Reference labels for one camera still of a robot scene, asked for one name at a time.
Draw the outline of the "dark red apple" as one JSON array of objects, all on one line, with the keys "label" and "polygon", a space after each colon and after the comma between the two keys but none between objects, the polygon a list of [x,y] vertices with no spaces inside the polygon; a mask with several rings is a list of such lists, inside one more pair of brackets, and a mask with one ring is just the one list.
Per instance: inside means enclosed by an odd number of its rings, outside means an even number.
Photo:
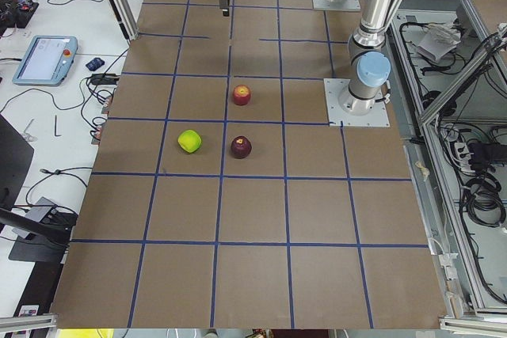
[{"label": "dark red apple", "polygon": [[231,154],[234,158],[243,159],[252,151],[251,141],[246,136],[237,136],[231,142]]}]

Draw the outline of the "small dark blue pouch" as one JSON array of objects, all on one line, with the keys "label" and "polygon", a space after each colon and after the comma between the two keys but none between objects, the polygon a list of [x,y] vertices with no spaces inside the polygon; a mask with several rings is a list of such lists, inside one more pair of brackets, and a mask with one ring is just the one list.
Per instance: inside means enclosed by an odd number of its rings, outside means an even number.
[{"label": "small dark blue pouch", "polygon": [[87,64],[86,68],[90,71],[96,71],[105,65],[105,61],[99,57],[91,59]]}]

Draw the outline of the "blue teach pendant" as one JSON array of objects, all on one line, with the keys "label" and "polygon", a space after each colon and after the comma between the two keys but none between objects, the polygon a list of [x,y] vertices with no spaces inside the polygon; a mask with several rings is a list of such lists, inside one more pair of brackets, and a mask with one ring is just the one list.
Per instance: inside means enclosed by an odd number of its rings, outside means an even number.
[{"label": "blue teach pendant", "polygon": [[60,85],[78,50],[75,36],[35,36],[14,76],[15,85]]}]

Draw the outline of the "black allen key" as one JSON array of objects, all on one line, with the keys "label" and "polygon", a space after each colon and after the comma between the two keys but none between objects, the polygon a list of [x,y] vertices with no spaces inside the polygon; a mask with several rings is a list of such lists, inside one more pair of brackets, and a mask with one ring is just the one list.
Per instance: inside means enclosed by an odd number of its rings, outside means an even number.
[{"label": "black allen key", "polygon": [[54,115],[54,124],[53,124],[53,132],[55,137],[60,137],[61,134],[58,131],[58,115]]}]

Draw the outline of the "green apple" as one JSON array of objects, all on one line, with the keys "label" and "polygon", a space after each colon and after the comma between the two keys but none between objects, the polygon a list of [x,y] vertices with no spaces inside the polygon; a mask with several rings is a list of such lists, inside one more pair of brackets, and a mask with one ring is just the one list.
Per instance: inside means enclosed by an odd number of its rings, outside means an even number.
[{"label": "green apple", "polygon": [[196,131],[188,129],[179,134],[177,142],[183,151],[193,154],[200,149],[202,145],[202,138]]}]

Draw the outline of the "black monitor stand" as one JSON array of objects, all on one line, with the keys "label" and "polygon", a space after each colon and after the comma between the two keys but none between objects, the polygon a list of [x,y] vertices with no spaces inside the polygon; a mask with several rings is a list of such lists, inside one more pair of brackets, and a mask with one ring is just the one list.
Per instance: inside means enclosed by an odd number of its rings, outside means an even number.
[{"label": "black monitor stand", "polygon": [[13,211],[29,172],[34,149],[1,118],[1,225],[16,235],[10,260],[59,263],[70,241],[73,226],[49,226]]}]

